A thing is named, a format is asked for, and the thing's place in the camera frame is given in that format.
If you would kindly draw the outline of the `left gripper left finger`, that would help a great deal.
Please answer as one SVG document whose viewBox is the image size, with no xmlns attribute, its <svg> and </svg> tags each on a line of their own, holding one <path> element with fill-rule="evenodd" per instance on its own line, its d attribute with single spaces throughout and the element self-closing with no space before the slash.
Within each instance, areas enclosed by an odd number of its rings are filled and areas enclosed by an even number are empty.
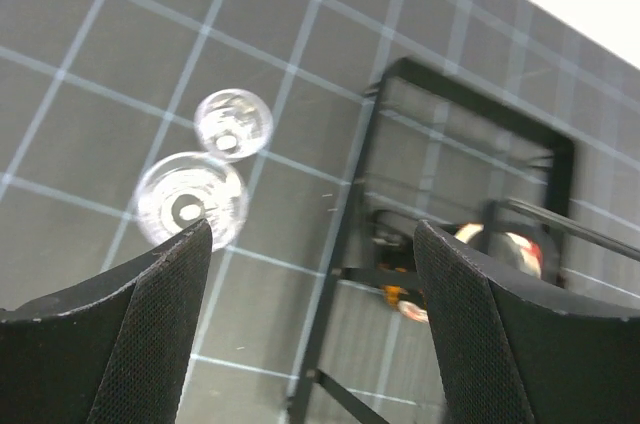
<svg viewBox="0 0 640 424">
<path fill-rule="evenodd" d="M 211 251 L 201 219 L 126 263 L 3 310 L 2 422 L 174 422 Z"/>
</svg>

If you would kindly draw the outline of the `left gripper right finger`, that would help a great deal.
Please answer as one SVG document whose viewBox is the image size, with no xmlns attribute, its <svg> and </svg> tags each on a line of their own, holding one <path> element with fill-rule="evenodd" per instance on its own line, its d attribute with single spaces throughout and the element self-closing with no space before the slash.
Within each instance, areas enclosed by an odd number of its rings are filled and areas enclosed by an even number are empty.
<svg viewBox="0 0 640 424">
<path fill-rule="evenodd" d="M 414 254 L 453 423 L 635 423 L 639 313 L 548 284 L 428 222 Z"/>
</svg>

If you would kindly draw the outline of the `black red skull mug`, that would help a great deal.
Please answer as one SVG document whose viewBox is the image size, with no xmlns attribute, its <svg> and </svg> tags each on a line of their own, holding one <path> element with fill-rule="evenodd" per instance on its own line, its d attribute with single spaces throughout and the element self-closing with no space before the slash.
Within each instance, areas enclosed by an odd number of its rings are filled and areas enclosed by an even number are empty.
<svg viewBox="0 0 640 424">
<path fill-rule="evenodd" d="M 484 225 L 480 223 L 443 224 L 441 228 L 456 239 L 468 244 L 479 234 Z M 382 226 L 375 231 L 374 243 L 379 254 L 378 267 L 397 272 L 415 272 L 412 237 L 400 230 Z M 421 290 L 401 286 L 382 285 L 385 301 L 403 316 L 417 322 L 428 323 L 424 296 Z"/>
</svg>

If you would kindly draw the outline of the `small orange cup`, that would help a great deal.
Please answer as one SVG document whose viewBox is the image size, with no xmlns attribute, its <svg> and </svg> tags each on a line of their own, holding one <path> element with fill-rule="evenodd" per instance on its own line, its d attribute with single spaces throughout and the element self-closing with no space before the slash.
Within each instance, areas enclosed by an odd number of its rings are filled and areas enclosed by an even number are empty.
<svg viewBox="0 0 640 424">
<path fill-rule="evenodd" d="M 542 275 L 542 252 L 532 241 L 515 233 L 499 233 L 491 244 L 494 257 L 538 279 Z"/>
</svg>

